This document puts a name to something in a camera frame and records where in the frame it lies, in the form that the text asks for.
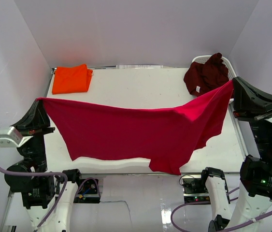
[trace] white backdrop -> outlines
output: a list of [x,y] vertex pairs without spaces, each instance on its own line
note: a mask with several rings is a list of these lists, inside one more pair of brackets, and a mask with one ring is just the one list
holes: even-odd
[[[0,127],[19,120],[34,99],[43,96],[50,68],[13,0],[0,0]],[[21,160],[16,149],[0,150],[0,165]],[[0,173],[0,225],[9,186]]]
[[15,0],[50,67],[228,56],[258,0]]
[[[236,73],[257,88],[272,94],[272,1],[260,0],[229,59]],[[240,124],[251,155],[258,155],[247,123]]]

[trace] white basket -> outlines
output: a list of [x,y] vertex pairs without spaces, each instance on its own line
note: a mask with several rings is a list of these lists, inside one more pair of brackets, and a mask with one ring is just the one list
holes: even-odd
[[[197,63],[200,63],[200,64],[204,64],[205,62],[208,61],[208,59],[211,57],[212,55],[209,55],[209,56],[199,56],[199,57],[195,57],[193,59],[193,62],[197,62]],[[236,75],[236,72],[234,71],[230,61],[225,58],[225,57],[222,57],[222,60],[223,60],[223,64],[226,65],[226,67],[228,68],[228,78],[229,80],[232,80],[233,78],[237,77]]]

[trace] red cloth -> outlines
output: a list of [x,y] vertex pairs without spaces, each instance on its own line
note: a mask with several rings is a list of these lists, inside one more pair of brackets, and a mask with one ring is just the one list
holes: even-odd
[[184,76],[190,94],[200,96],[223,86],[229,81],[228,68],[223,64],[222,54],[212,55],[205,64],[193,62]]
[[147,158],[152,171],[179,175],[193,151],[221,133],[232,90],[231,81],[185,105],[149,110],[38,100],[43,100],[72,160]]

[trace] folded orange cloth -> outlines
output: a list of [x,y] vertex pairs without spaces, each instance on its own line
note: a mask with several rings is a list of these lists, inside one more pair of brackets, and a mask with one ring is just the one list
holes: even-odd
[[93,70],[86,64],[67,68],[58,67],[55,71],[52,94],[87,92]]

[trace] white table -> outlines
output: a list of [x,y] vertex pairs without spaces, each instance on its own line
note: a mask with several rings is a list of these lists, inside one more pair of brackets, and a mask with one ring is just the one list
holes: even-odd
[[[183,81],[186,71],[186,68],[94,70],[87,93],[56,95],[52,94],[53,75],[47,97],[134,109],[175,107],[193,99]],[[203,149],[194,151],[181,172],[197,173],[207,166],[238,172],[244,155],[236,133],[227,112],[222,133],[211,138]],[[72,161],[57,129],[45,135],[44,140],[49,171],[77,168],[86,174],[152,173],[148,167],[150,160],[143,158],[108,161],[81,157]]]

